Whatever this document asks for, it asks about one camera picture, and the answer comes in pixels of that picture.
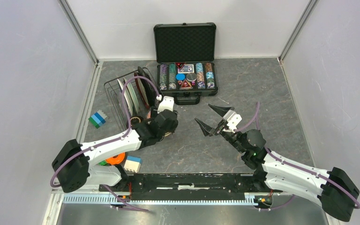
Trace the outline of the dark patterned bowl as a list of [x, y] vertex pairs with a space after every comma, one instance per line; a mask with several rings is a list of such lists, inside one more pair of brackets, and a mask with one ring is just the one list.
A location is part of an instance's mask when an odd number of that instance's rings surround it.
[[139, 123], [141, 123], [143, 121], [144, 121], [144, 117], [142, 117], [142, 116], [133, 116], [130, 119], [130, 125], [134, 126], [134, 125], [139, 124]]

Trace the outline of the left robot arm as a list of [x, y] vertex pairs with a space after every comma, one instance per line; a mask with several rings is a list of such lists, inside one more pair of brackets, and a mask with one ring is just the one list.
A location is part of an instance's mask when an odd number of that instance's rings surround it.
[[54, 174], [50, 185], [53, 188], [61, 187], [65, 193], [76, 191], [85, 184], [105, 184], [123, 191], [128, 187], [124, 170], [118, 166], [103, 167], [99, 163], [121, 153], [155, 145], [167, 133], [173, 133], [177, 126], [177, 112], [166, 109], [108, 138], [84, 143], [69, 140], [52, 161]]

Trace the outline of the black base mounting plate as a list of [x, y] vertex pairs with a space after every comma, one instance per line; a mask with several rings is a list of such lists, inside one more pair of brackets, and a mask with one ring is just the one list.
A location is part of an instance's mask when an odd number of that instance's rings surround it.
[[245, 193], [270, 193], [251, 173], [136, 173], [109, 187], [131, 200], [242, 200]]

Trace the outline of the orange tape dispenser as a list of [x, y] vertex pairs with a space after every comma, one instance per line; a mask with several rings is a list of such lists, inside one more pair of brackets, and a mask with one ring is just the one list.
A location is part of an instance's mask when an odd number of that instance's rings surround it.
[[125, 160], [125, 158], [126, 158], [126, 153], [121, 153], [116, 156], [110, 157], [105, 161], [109, 165], [119, 165]]

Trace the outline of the dark brown bottom plate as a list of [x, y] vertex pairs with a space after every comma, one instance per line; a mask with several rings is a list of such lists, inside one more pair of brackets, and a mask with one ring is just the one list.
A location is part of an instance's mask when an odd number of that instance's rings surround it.
[[154, 90], [154, 83], [151, 80], [150, 76], [144, 71], [142, 67], [137, 68], [137, 72], [139, 76], [145, 77], [144, 81], [146, 82], [146, 88], [147, 88], [147, 97], [149, 100], [150, 106], [153, 106], [156, 101], [156, 92]]

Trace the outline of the mint green flower plate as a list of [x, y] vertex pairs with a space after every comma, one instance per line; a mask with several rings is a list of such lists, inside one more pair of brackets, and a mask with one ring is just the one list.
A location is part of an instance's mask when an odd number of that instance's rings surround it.
[[140, 104], [139, 104], [135, 89], [133, 88], [133, 85], [132, 85], [131, 82], [129, 82], [126, 85], [126, 88], [127, 88], [128, 92], [129, 92], [130, 97], [131, 97], [131, 99], [133, 101], [133, 104], [134, 104], [134, 114], [133, 114], [133, 116], [138, 115], [141, 110], [140, 110]]

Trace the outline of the white plate teal rim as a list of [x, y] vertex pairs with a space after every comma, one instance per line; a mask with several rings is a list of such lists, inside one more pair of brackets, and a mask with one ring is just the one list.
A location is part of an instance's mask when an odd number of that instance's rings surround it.
[[132, 99], [130, 97], [130, 94], [129, 94], [127, 88], [125, 88], [124, 82], [121, 79], [118, 79], [118, 85], [120, 87], [120, 91], [124, 91], [124, 99], [125, 99], [125, 102], [127, 104], [129, 114], [130, 114], [130, 116], [133, 116], [133, 114], [134, 114], [134, 104], [133, 104], [133, 101], [132, 101]]

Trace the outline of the red rim beige plate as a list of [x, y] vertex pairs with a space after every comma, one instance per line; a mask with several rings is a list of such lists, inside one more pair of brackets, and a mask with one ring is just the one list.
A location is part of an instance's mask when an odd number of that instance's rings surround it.
[[144, 106], [149, 109], [150, 108], [150, 104], [149, 104], [149, 100], [147, 97], [147, 88], [146, 88], [146, 82], [144, 81], [144, 79], [141, 78], [135, 78], [135, 83], [136, 83], [136, 87], [139, 91], [141, 100], [144, 104]]

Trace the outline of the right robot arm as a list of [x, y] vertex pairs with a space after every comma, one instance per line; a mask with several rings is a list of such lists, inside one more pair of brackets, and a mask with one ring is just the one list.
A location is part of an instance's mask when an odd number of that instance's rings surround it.
[[211, 127], [195, 119], [204, 136], [222, 136], [239, 153], [247, 167], [254, 170], [252, 186], [257, 191], [282, 191], [302, 197], [320, 206], [325, 213], [343, 222], [349, 222], [354, 210], [360, 209], [359, 189], [337, 167], [330, 171], [290, 160], [266, 146], [260, 126], [259, 108], [243, 127], [238, 128], [242, 117], [233, 107], [209, 105], [222, 120]]

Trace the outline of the green dice block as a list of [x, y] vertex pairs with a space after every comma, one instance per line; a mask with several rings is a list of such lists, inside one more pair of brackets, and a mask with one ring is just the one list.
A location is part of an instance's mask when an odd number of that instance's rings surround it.
[[107, 166], [108, 163], [107, 163], [105, 160], [103, 160], [103, 161], [99, 162], [99, 165], [101, 165], [101, 166]]

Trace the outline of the blue green stacked blocks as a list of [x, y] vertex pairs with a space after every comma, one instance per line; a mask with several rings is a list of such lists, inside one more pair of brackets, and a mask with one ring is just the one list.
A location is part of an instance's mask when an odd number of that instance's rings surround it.
[[108, 116], [102, 110], [98, 110], [89, 117], [89, 122], [95, 127], [100, 128], [107, 122]]

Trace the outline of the blue white toy block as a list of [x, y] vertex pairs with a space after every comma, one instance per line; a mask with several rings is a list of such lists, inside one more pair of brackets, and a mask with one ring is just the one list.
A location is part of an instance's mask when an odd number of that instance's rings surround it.
[[141, 158], [128, 156], [123, 168], [125, 171], [138, 173], [140, 171], [141, 164], [142, 164]]

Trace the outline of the black poker chip case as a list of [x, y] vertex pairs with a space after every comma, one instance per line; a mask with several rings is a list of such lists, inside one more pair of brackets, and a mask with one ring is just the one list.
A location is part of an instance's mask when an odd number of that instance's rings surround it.
[[[213, 22], [157, 24], [153, 28], [157, 82], [164, 96], [178, 105], [196, 105], [218, 93], [214, 68], [217, 26]], [[196, 73], [197, 80], [176, 80], [178, 73]]]

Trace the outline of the silver round dealer button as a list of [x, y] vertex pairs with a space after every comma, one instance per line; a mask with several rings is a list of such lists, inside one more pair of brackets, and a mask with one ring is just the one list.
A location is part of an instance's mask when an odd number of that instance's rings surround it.
[[196, 81], [197, 80], [197, 74], [196, 73], [187, 73], [186, 74], [186, 79], [190, 82]]

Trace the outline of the blue round chip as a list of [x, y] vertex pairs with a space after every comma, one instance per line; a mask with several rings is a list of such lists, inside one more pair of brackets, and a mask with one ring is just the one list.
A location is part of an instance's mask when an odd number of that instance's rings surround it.
[[186, 79], [186, 75], [183, 73], [178, 73], [176, 75], [176, 80], [178, 80], [178, 81], [184, 81], [185, 79]]

